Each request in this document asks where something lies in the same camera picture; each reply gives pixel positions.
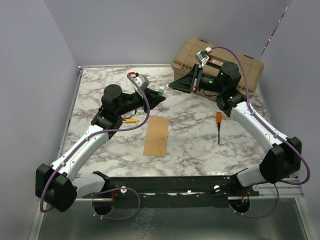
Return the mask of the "green white glue stick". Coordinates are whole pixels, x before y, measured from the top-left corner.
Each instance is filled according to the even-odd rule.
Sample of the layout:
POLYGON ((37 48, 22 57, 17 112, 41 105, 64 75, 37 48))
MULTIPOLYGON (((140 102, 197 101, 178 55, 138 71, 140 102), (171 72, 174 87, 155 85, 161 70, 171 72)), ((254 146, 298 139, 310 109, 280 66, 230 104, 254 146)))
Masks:
POLYGON ((163 96, 164 95, 164 91, 165 91, 165 88, 163 86, 160 86, 157 95, 158 96, 163 96))

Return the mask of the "brown paper envelope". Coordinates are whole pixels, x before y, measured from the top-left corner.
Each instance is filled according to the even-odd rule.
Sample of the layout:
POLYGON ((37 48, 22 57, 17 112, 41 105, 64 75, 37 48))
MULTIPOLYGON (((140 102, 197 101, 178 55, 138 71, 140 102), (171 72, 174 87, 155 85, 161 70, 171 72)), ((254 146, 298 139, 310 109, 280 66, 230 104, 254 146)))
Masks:
POLYGON ((165 157, 167 151, 169 119, 150 117, 147 124, 143 154, 165 157))

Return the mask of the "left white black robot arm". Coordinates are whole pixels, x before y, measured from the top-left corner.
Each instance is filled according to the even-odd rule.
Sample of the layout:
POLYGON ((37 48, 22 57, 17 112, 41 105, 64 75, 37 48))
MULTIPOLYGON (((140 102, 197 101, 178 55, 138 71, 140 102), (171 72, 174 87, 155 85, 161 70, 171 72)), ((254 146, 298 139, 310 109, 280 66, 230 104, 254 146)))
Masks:
POLYGON ((40 202, 65 212, 77 198, 90 194, 106 197, 111 186, 105 174, 95 171, 87 177, 77 177, 78 172, 97 149, 122 131, 123 115, 139 108, 148 114, 165 99, 149 88, 128 94, 117 84, 108 85, 103 91, 102 106, 83 136, 59 159, 37 168, 35 195, 40 202))

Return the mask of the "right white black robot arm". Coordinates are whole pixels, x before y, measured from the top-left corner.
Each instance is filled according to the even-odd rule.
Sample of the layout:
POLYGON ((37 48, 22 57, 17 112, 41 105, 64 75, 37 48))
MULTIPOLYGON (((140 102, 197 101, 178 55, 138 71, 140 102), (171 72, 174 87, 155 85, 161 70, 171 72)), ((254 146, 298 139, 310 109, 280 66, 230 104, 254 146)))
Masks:
POLYGON ((275 184, 301 168, 299 154, 302 143, 297 137, 289 138, 277 131, 261 117, 246 97, 238 89, 241 79, 236 63, 227 61, 222 64, 217 76, 205 74, 198 64, 182 78, 171 82, 172 89, 193 94, 196 91, 216 92, 218 108, 228 117, 238 122, 256 140, 265 153, 259 165, 245 169, 235 175, 229 189, 240 196, 248 186, 258 183, 275 184))

